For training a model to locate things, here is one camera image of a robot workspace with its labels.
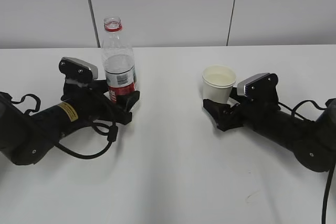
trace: table surface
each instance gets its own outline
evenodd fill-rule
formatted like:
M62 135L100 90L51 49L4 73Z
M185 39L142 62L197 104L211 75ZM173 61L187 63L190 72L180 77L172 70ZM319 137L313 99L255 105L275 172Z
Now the table surface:
M320 223L326 173L249 129L220 132L202 110L202 70L230 66L237 82L274 72L281 102L336 97L336 46L135 48L141 101L133 122L102 157L83 161L53 148L36 165L0 155L0 223ZM98 48L2 49L0 88L41 109L60 102L61 57L99 67ZM19 106L33 106L27 101ZM300 112L316 119L320 111ZM105 137L82 129L62 141L95 153ZM327 222L336 222L336 185Z

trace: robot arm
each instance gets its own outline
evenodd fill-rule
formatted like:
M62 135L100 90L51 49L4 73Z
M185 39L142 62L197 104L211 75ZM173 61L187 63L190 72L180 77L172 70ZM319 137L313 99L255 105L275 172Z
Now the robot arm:
M230 93L234 106L204 100L203 107L222 131L246 126L294 153L315 172L328 171L336 154L336 100L314 122L280 110L278 77L261 73L240 82Z
M139 99L139 91L117 97L112 103L104 93L108 91L106 80L96 80L96 66L76 58L64 57L59 63L59 70L65 74L64 94L60 104L52 106L30 116L30 112L39 110L40 100L33 97L37 106L34 110L22 113L13 104L12 97L0 92L0 151L16 165L36 164L52 148L82 159L92 159L105 153L116 140L116 123L128 124L132 121L130 109ZM111 126L94 120L112 122ZM83 127L92 127L97 133L107 136L108 143L99 153L81 155L75 153L59 141Z

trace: white paper cup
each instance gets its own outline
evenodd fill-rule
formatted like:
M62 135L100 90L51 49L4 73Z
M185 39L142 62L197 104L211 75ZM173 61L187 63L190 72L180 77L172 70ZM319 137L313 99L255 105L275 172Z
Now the white paper cup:
M213 65L203 71L203 99L227 103L236 74L228 67Z

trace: cable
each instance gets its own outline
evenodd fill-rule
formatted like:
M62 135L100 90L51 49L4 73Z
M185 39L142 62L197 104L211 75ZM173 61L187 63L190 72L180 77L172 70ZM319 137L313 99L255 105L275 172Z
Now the cable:
M297 109L300 108L300 107L301 107L304 103L306 103L306 102L311 102L311 103L314 105L314 107L315 107L316 109L318 109L318 110L326 110L326 108L322 108L322 107L318 106L318 104L316 103L316 101L313 101L313 100L304 100L304 101L302 101L302 102L299 102L299 103L293 108L292 113L291 113L291 115L290 115L290 117L291 117L292 119L294 119L294 116L295 116L295 113L296 113Z
M287 105L283 104L282 102L278 102L278 104L280 106L283 106L284 108L286 108L287 110L289 110L290 112L293 111L293 109L291 109L290 107L288 107ZM300 117L301 119L303 119L304 121L308 120L307 118L305 118L303 115L300 115L298 112L295 112L295 115L297 115L298 117Z
M112 143L115 142L117 140L117 135L118 135L118 127L116 125L116 119L114 117L114 113L110 107L110 100L108 100L104 94L101 94L101 93L95 93L95 92L92 92L92 94L98 99L100 100L104 105L105 107L107 108L108 112L110 113L110 116L111 116L111 120L112 120L112 125L111 126L108 126L107 124L104 124L104 123L100 123L100 122L88 122L88 125L91 126L94 131L96 131L98 134L100 135L103 135L103 136L107 136L107 145L105 146L105 148L103 150L101 150L100 152L98 153L95 153L93 155L82 155L82 154L79 154L77 152L74 152L68 148L66 148L64 145L60 144L59 142L57 141L54 141L53 144L59 148L61 151L64 151L65 153L73 156L73 157L76 157L76 158L79 158L79 159L94 159L94 158L97 158L101 155L103 155L105 152L107 152L107 150L111 147ZM102 127L102 128L105 128L105 129L108 129L109 131L108 132L104 132L100 129L98 129L98 127Z
M327 178L327 183L326 187L324 190L324 197L323 197L323 205L322 205L322 218L321 218L321 223L326 224L325 218L327 216L327 204L328 204L328 196L329 196L329 191L330 191L330 186L331 186L331 181L332 181L332 176L334 174L335 170L335 165L336 165L336 157L334 157L331 168L328 173L328 178Z

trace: black cable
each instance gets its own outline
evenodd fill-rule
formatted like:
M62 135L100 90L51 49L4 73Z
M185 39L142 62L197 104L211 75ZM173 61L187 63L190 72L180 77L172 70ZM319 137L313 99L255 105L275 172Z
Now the black cable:
M313 100L304 100L304 101L302 101L302 102L299 102L299 103L293 108L292 113L291 113L291 115L290 115L290 117L291 117L292 119L294 119L294 116L295 116L295 113L296 113L297 109L298 109L299 107L301 107L301 106L302 106L304 103L306 103L306 102L311 102L311 103L314 105L314 107L315 107L316 109L318 109L318 110L326 110L326 108L321 108L320 106L318 106L318 104L316 103L316 101L313 101Z
M107 152L107 150L111 147L112 145L112 142L108 142L107 145L105 146L105 148L103 150L101 150L100 152L96 153L96 154L93 154L93 155L82 155L82 154L79 154L77 152L74 152L68 148L66 148L64 145L61 145L60 143L57 143L57 142L54 142L54 145L59 148L61 151L64 151L65 153L73 156L73 157L76 157L76 158L80 158L80 159L94 159L94 158L97 158L101 155L103 155L105 152Z
M94 158L97 158L97 157L103 155L111 147L112 143L117 140L117 135L118 135L118 127L116 125L116 119L114 117L114 113L113 113L113 111L110 107L110 104L109 104L111 101L108 100L108 98L105 97L105 95L102 94L102 93L95 93L93 91L92 94L105 105L105 107L107 108L107 110L108 110L108 112L111 116L111 120L112 120L112 125L111 126L108 126L107 124L100 123L100 122L88 122L89 126L91 126L94 129L94 131L96 131L98 134L103 135L103 136L107 136L108 143L105 146L105 148L103 150L101 150L100 152L95 153L93 155L82 155L82 154L79 154L77 152L74 152L74 151L66 148L64 145L58 143L57 141L54 141L54 145L57 148L59 148L61 151L64 151L65 153L67 153L67 154L69 154L73 157L80 158L80 159L94 159ZM108 132L101 131L100 129L98 129L98 127L108 129L109 131Z
M328 204L328 196L329 196L329 191L330 191L330 186L331 186L331 181L332 181L332 176L334 174L335 170L335 165L336 165L336 157L334 157L331 168L328 173L328 178L327 178L327 183L326 187L324 190L324 197L323 197L323 205L322 205L322 218L321 218L321 223L326 224L326 216L327 216L327 204Z
M293 111L293 109L291 109L290 107L288 107L287 105L283 104L282 102L278 102L278 104L282 107L284 107L285 109L289 110L290 112ZM298 117L300 117L301 119L303 119L304 121L308 120L307 118L305 118L303 115L300 115L298 112L295 112L295 115L297 115Z
M12 104L20 104L20 103L23 103L26 99L26 97L31 97L33 98L35 101L36 101L36 105L35 105L35 108L34 109L28 109L25 111L25 115L29 115L30 113L32 112L38 112L40 110L40 107L41 107L41 99L37 96L37 95L34 95L34 94L26 94L24 95L23 97L21 97L21 100L18 101L18 102L15 102L15 101L12 101L10 100L10 102Z

